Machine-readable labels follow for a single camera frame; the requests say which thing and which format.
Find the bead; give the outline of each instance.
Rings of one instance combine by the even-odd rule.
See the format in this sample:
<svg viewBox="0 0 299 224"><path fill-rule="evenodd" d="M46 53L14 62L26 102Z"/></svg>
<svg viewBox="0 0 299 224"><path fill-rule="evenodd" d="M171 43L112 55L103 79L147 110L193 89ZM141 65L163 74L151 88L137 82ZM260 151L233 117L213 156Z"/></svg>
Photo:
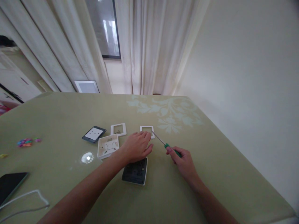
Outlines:
<svg viewBox="0 0 299 224"><path fill-rule="evenodd" d="M26 143L23 145L23 147L30 147L32 145L32 143Z"/></svg>

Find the white curtain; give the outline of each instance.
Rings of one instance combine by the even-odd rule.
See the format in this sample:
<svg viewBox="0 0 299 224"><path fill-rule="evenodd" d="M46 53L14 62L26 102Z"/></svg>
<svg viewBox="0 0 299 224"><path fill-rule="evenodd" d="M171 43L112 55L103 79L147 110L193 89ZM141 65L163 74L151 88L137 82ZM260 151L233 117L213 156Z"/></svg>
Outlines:
<svg viewBox="0 0 299 224"><path fill-rule="evenodd" d="M74 81L95 80L100 92L112 93L84 1L0 0L0 8L0 16L11 23L3 27L60 91L74 92ZM41 76L49 84L47 75Z"/></svg>
<svg viewBox="0 0 299 224"><path fill-rule="evenodd" d="M127 94L171 94L198 2L115 1Z"/></svg>

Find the hand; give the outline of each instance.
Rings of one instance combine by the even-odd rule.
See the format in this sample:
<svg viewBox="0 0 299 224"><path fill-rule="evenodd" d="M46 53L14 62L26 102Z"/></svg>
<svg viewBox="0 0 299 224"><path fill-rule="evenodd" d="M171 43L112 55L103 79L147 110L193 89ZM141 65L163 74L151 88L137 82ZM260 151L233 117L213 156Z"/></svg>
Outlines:
<svg viewBox="0 0 299 224"><path fill-rule="evenodd" d="M172 148L181 153L182 157L180 158ZM178 166L178 169L183 178L189 184L191 184L194 180L199 179L190 152L186 149L182 149L176 146L172 148L166 148L166 155L171 156L174 164Z"/></svg>
<svg viewBox="0 0 299 224"><path fill-rule="evenodd" d="M153 144L148 143L150 141L151 134L149 132L139 132L130 135L125 143L117 150L127 160L128 163L137 162L144 159L148 154L152 152Z"/></svg>

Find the window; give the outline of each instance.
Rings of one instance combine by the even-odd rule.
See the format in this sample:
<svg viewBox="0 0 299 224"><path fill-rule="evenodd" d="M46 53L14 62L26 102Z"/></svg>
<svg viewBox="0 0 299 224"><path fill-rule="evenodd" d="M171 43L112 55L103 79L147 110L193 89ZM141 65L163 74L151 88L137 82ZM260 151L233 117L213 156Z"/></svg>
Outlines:
<svg viewBox="0 0 299 224"><path fill-rule="evenodd" d="M85 0L103 58L121 58L114 0Z"/></svg>

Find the cabinet door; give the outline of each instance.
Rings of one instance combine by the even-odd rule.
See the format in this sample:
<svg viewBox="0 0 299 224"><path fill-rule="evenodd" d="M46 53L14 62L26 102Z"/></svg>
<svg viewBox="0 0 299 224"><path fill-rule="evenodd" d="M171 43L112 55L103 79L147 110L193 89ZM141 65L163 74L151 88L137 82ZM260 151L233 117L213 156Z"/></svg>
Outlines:
<svg viewBox="0 0 299 224"><path fill-rule="evenodd" d="M26 82L15 70L0 69L0 83L9 91L17 94L24 102L41 93L35 86Z"/></svg>
<svg viewBox="0 0 299 224"><path fill-rule="evenodd" d="M3 53L0 53L0 83L18 95L23 102L41 94L41 91Z"/></svg>
<svg viewBox="0 0 299 224"><path fill-rule="evenodd" d="M0 88L0 102L10 109L15 108L16 106L21 104L2 88Z"/></svg>

